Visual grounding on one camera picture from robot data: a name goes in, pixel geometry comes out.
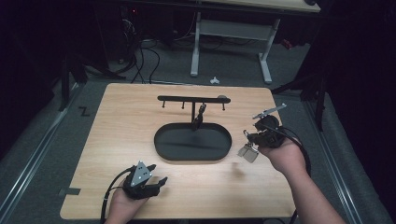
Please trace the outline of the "person's left hand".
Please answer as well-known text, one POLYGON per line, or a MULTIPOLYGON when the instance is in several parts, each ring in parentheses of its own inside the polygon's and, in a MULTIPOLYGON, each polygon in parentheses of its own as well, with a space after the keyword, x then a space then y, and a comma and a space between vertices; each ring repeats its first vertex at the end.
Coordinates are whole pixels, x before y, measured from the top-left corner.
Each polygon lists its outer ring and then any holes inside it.
POLYGON ((116 189, 112 195, 108 216, 112 214, 123 214, 133 219, 138 210, 148 200, 148 198, 140 200, 131 199, 126 195, 123 189, 116 189))

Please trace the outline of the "desk with white frame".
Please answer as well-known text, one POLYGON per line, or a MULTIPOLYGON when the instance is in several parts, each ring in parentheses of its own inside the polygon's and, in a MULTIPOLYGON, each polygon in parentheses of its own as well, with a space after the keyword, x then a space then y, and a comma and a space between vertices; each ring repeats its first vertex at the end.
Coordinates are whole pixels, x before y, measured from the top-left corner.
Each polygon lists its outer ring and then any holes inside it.
MULTIPOLYGON (((198 7, 251 7, 252 9, 268 9, 270 12, 281 13, 302 13, 317 15, 321 8, 316 0, 194 0, 198 7)), ((200 37, 202 35, 213 35, 220 37, 230 37, 248 40, 264 41, 266 43, 263 52, 258 54, 262 69, 263 80, 266 84, 272 83, 272 77, 268 68, 267 57, 273 45, 280 17, 271 19, 270 23, 253 24, 252 22, 230 21, 224 19, 202 19, 201 12, 195 15, 194 48, 191 58, 191 76, 197 77, 199 74, 200 61, 200 37)))

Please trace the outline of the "person's right hand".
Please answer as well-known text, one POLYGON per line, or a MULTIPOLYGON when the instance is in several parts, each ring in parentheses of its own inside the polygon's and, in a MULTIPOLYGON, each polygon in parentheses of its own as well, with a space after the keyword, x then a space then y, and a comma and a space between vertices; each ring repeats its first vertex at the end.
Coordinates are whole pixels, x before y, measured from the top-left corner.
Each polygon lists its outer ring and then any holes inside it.
POLYGON ((285 140, 277 148, 259 147, 262 155, 266 156, 274 168, 284 176, 306 171, 305 159, 300 148, 291 140, 285 140))

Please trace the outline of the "silver car key bunch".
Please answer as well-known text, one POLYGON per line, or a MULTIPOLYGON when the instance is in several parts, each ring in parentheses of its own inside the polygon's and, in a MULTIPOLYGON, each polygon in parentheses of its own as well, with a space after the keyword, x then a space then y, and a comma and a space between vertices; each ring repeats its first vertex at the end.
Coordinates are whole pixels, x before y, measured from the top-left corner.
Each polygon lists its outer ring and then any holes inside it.
POLYGON ((238 150, 237 155, 244 158, 246 161, 253 163, 259 155, 259 150, 254 147, 254 142, 252 141, 250 133, 247 130, 244 130, 243 134, 246 137, 247 142, 238 150))

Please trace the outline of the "black key rack with tray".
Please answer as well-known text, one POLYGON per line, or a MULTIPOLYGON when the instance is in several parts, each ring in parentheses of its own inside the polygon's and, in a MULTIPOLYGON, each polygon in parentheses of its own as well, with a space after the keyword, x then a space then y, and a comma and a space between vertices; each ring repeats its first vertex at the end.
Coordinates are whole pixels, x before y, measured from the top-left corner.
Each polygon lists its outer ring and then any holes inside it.
POLYGON ((191 103, 190 122, 167 123, 155 133, 154 146, 159 156, 168 161, 218 161, 229 153, 233 139, 226 128, 203 120, 195 131, 192 122, 202 104, 219 104, 225 110, 230 98, 159 95, 157 99, 163 107, 166 102, 181 102, 182 106, 191 103))

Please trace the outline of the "black metal stand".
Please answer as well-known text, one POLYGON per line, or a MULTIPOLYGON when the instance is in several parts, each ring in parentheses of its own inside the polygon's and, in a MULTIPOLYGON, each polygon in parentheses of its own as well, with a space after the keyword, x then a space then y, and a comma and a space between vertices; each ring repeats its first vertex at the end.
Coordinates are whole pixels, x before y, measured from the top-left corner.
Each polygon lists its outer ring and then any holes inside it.
POLYGON ((85 84, 88 80, 83 63, 75 54, 67 54, 62 61, 61 70, 61 96, 62 102, 60 111, 64 111, 70 102, 71 88, 70 77, 73 77, 77 84, 85 84))
POLYGON ((287 90, 301 90, 300 99, 303 102, 312 100, 316 102, 314 122, 317 128, 322 131, 322 118, 328 75, 329 71, 326 63, 303 62, 295 79, 273 89, 272 94, 280 94, 287 90))

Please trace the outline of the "aluminium floor rail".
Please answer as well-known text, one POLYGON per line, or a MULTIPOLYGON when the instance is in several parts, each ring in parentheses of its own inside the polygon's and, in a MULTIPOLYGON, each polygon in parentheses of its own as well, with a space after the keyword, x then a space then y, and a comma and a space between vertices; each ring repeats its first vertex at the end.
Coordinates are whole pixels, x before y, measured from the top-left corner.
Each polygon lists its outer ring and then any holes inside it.
POLYGON ((347 220, 349 224, 362 224, 361 216, 357 210, 357 207, 351 197, 349 187, 347 186, 340 169, 338 168, 336 161, 332 155, 330 145, 325 137, 323 131, 318 128, 315 121, 314 107, 309 102, 302 102, 305 112, 309 117, 311 126, 313 127, 316 136, 320 143, 320 148, 324 156, 325 163, 328 167, 332 182, 338 194, 341 204, 346 212, 347 220))
POLYGON ((6 224, 36 170, 46 156, 68 107, 84 88, 75 83, 70 89, 70 99, 62 102, 55 97, 39 111, 22 132, 8 154, 0 161, 0 224, 6 224))

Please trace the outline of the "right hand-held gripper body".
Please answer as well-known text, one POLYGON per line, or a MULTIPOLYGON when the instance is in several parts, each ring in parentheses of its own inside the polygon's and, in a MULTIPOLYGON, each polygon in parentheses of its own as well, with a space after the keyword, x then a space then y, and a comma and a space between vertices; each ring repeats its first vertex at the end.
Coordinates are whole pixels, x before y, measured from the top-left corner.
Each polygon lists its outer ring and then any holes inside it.
POLYGON ((286 104, 282 104, 274 108, 266 109, 253 117, 253 119, 258 119, 258 121, 254 124, 257 133, 264 133, 264 137, 259 139, 264 142, 265 147, 277 148, 283 144, 285 134, 279 120, 273 116, 273 113, 285 108, 286 106, 286 104))

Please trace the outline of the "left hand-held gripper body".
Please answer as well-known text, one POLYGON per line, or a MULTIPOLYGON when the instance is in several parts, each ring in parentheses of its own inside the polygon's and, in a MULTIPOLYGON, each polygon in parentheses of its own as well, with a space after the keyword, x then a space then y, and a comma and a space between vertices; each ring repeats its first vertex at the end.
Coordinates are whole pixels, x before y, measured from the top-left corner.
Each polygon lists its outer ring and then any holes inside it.
POLYGON ((153 184, 148 185, 148 181, 152 178, 152 173, 149 173, 146 167, 145 163, 139 161, 126 176, 122 189, 129 198, 140 200, 157 196, 160 193, 159 190, 151 187, 153 184))

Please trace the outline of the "dark grey keychain with clip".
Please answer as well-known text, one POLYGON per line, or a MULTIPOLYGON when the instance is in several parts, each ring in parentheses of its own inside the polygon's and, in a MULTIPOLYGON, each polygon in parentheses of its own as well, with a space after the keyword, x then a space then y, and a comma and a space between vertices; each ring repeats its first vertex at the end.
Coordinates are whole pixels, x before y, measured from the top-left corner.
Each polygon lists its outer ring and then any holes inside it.
POLYGON ((192 122, 192 128, 196 131, 200 128, 203 123, 204 113, 206 109, 206 104, 202 104, 199 108, 197 117, 192 122))

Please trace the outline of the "grey tape strip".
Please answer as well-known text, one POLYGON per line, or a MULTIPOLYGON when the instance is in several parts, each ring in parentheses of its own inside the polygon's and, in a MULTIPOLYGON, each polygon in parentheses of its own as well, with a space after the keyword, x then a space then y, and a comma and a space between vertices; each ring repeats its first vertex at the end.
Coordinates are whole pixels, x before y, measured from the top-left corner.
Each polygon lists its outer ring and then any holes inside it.
POLYGON ((80 189, 76 188, 63 188, 59 190, 58 195, 60 197, 66 196, 66 195, 79 195, 80 194, 80 189))

